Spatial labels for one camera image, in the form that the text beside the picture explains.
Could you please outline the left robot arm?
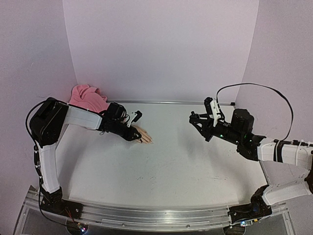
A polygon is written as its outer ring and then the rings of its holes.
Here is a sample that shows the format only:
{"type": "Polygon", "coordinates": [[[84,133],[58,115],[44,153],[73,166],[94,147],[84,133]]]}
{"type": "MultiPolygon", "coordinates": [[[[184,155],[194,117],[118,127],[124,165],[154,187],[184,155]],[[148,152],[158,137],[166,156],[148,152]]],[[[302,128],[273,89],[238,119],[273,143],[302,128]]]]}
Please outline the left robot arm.
{"type": "Polygon", "coordinates": [[[132,124],[141,117],[140,111],[128,114],[124,106],[116,102],[97,113],[52,97],[29,111],[25,125],[34,142],[34,165],[39,176],[40,191],[54,213],[61,214],[66,210],[56,164],[56,149],[64,128],[75,125],[100,134],[113,133],[126,141],[135,141],[142,135],[132,124]]]}

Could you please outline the black nail polish bottle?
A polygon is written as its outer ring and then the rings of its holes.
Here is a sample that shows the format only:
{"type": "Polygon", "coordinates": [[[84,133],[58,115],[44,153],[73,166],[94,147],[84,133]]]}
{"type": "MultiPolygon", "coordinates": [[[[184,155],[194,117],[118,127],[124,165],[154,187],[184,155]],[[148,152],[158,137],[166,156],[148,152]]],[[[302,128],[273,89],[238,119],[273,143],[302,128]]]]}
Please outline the black nail polish bottle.
{"type": "Polygon", "coordinates": [[[190,117],[191,118],[196,118],[197,117],[194,111],[191,112],[191,116],[190,117]]]}

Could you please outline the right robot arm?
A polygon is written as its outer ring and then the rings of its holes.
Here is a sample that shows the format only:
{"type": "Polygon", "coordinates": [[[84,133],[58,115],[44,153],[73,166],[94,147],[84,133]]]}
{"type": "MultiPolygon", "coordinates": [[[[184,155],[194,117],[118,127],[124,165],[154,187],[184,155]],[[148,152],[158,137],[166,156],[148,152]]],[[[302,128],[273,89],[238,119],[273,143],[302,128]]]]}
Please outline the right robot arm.
{"type": "Polygon", "coordinates": [[[246,223],[272,213],[271,206],[289,199],[313,193],[313,145],[304,141],[279,141],[252,133],[254,117],[246,109],[235,109],[231,122],[216,121],[213,112],[192,112],[189,122],[210,141],[212,137],[236,145],[245,159],[256,162],[276,162],[307,170],[304,176],[284,185],[264,185],[258,188],[250,203],[229,208],[231,223],[246,223]]]}

